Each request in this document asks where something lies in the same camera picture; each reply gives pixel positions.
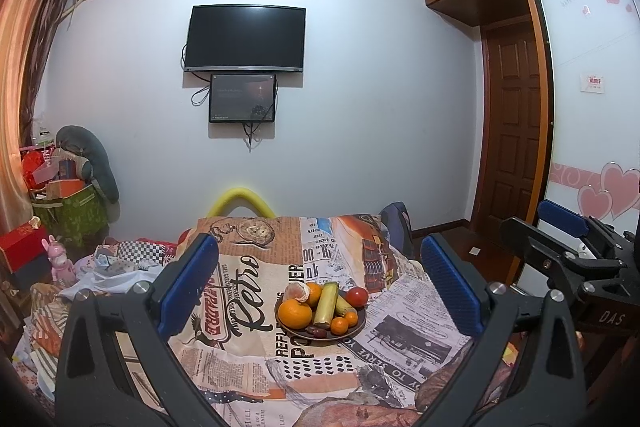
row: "television screen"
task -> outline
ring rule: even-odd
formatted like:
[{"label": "television screen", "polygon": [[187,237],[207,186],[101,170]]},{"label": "television screen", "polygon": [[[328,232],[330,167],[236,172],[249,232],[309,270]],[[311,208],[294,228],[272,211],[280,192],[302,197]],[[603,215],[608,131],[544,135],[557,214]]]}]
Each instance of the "television screen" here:
[{"label": "television screen", "polygon": [[302,71],[305,14],[285,6],[194,6],[184,70]]},{"label": "television screen", "polygon": [[211,123],[273,122],[275,78],[272,74],[214,74],[209,93]]}]

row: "metal screw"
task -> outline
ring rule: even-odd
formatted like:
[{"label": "metal screw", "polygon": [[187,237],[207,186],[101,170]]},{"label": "metal screw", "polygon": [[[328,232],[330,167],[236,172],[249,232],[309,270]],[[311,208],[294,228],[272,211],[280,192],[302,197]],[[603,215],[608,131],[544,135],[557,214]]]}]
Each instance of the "metal screw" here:
[{"label": "metal screw", "polygon": [[151,288],[151,283],[149,281],[138,281],[133,285],[134,293],[146,293]]},{"label": "metal screw", "polygon": [[489,291],[494,295],[504,295],[507,292],[507,286],[495,281],[489,285]]},{"label": "metal screw", "polygon": [[556,302],[564,301],[564,293],[562,293],[560,290],[551,290],[549,295]]},{"label": "metal screw", "polygon": [[89,298],[89,296],[93,294],[94,293],[89,288],[82,288],[81,290],[78,291],[78,293],[76,293],[76,300],[86,301]]}]

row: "pink toy figure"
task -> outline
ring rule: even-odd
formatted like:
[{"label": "pink toy figure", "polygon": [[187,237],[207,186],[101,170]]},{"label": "pink toy figure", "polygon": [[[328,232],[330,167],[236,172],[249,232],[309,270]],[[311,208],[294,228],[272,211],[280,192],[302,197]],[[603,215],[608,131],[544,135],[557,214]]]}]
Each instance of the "pink toy figure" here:
[{"label": "pink toy figure", "polygon": [[47,251],[47,256],[51,263],[53,282],[61,282],[67,288],[73,286],[78,279],[76,279],[73,263],[66,257],[64,245],[56,241],[56,238],[52,235],[49,235],[48,243],[46,239],[43,239],[42,245]]}]

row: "curtain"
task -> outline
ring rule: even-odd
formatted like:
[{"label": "curtain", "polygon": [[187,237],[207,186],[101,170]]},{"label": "curtain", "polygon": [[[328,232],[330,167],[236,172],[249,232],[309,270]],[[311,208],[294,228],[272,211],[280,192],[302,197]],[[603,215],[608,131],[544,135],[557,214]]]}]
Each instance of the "curtain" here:
[{"label": "curtain", "polygon": [[43,0],[0,0],[0,234],[33,215],[20,167],[20,93]]},{"label": "curtain", "polygon": [[31,145],[30,131],[36,96],[65,4],[66,0],[43,0],[36,18],[36,26],[27,52],[27,69],[24,72],[20,96],[20,141],[24,146]]}]

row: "checkered fabric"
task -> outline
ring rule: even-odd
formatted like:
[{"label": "checkered fabric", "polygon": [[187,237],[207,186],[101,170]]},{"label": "checkered fabric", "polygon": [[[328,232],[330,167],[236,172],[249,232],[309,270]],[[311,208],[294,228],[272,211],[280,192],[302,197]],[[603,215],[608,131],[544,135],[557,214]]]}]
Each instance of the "checkered fabric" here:
[{"label": "checkered fabric", "polygon": [[164,245],[146,241],[123,241],[118,245],[118,258],[135,264],[149,262],[162,264],[166,248]]}]

